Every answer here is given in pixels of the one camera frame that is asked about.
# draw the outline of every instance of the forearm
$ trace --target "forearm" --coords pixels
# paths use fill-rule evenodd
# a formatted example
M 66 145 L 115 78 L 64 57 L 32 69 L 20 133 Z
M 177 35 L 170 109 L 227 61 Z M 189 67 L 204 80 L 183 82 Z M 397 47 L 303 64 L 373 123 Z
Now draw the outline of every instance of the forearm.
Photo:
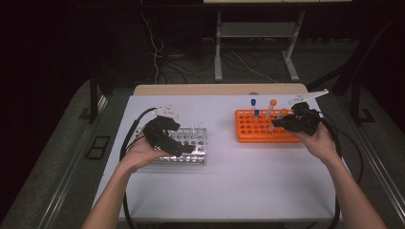
M 131 173 L 116 167 L 103 193 L 84 222 L 84 228 L 116 228 L 120 206 Z
M 326 163 L 330 171 L 342 216 L 348 228 L 386 228 L 363 191 L 339 159 Z

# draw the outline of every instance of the test tube rack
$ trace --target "test tube rack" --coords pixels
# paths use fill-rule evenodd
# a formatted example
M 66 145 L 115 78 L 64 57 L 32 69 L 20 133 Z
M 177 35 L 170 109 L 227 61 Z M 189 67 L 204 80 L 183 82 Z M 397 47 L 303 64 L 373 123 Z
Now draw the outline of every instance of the test tube rack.
M 141 132 L 141 128 L 137 128 L 130 142 L 133 142 L 135 137 Z M 183 145 L 195 145 L 196 148 L 191 154 L 181 154 L 181 156 L 164 156 L 153 161 L 153 164 L 190 164 L 190 165 L 205 165 L 206 164 L 206 145 L 207 135 L 206 128 L 179 128 L 176 132 L 169 131 L 169 136 L 177 140 Z
M 266 110 L 260 110 L 259 115 L 255 116 L 252 110 L 236 110 L 235 124 L 238 141 L 242 143 L 295 143 L 300 139 L 291 135 L 283 127 L 275 127 L 269 131 L 271 120 L 276 118 L 280 110 L 273 110 L 269 119 L 265 119 Z

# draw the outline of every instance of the dark floor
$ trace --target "dark floor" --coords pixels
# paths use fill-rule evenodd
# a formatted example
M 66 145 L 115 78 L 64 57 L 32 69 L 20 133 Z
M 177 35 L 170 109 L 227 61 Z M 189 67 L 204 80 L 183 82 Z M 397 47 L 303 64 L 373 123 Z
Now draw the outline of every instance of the dark floor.
M 207 39 L 206 54 L 200 58 L 190 58 L 181 51 L 170 50 L 166 66 L 160 67 L 162 75 L 159 83 L 204 83 L 213 84 L 212 40 Z M 291 83 L 287 69 L 281 58 L 281 50 L 287 46 L 285 40 L 269 39 L 265 43 L 250 44 L 224 43 L 224 49 L 232 52 L 223 54 L 223 83 Z M 326 73 L 338 68 L 347 61 L 357 46 L 356 41 L 308 41 L 299 42 L 292 60 L 300 76 L 299 83 L 309 84 Z M 254 69 L 250 71 L 241 59 Z M 335 79 L 330 80 L 315 91 L 331 89 Z M 77 91 L 53 132 L 30 177 L 21 190 L 1 228 L 79 228 L 89 213 L 99 180 L 107 162 L 109 152 L 126 102 L 134 88 L 117 87 L 113 95 L 103 97 L 99 104 L 100 114 L 94 124 L 83 117 L 89 108 L 89 82 Z M 339 129 L 350 135 L 362 149 L 365 169 L 361 188 L 385 220 L 389 228 L 404 228 L 391 201 L 389 192 L 381 184 L 366 156 L 370 144 L 389 172 L 400 193 L 405 193 L 403 182 L 405 171 L 405 135 L 394 124 L 390 116 L 365 89 L 361 91 L 360 108 L 367 109 L 375 122 L 353 125 L 349 118 L 350 92 L 344 96 L 327 94 L 317 99 L 321 110 L 330 115 Z M 366 137 L 363 144 L 361 135 Z M 87 160 L 83 157 L 96 135 L 111 137 L 106 155 L 102 160 Z M 359 157 L 353 152 L 351 142 L 342 138 L 344 158 L 354 176 L 359 174 Z M 142 224 L 144 228 L 327 228 L 329 222 L 235 222 L 235 223 L 166 223 Z M 118 228 L 129 228 L 125 220 Z M 337 228 L 345 228 L 340 223 Z

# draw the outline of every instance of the orange test tube rack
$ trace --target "orange test tube rack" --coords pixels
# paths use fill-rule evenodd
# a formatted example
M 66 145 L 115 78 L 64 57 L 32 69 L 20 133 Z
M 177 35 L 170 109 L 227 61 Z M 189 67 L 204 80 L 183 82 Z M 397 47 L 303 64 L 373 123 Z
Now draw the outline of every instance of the orange test tube rack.
M 276 118 L 280 110 L 273 110 L 273 115 L 265 119 L 266 110 L 260 110 L 258 116 L 255 116 L 251 110 L 236 110 L 235 124 L 239 142 L 243 143 L 296 143 L 300 139 L 291 135 L 283 127 L 276 127 L 272 131 L 268 130 L 271 120 Z

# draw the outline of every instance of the person's left hand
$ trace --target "person's left hand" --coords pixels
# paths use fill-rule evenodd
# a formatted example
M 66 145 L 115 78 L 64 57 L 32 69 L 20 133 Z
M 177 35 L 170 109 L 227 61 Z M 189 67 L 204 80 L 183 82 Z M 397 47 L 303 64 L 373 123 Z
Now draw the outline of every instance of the person's left hand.
M 137 136 L 137 141 L 131 145 L 119 165 L 124 166 L 130 173 L 134 173 L 137 169 L 152 163 L 162 156 L 170 155 L 162 150 L 153 149 L 146 137 L 144 137 L 143 132 L 140 132 Z

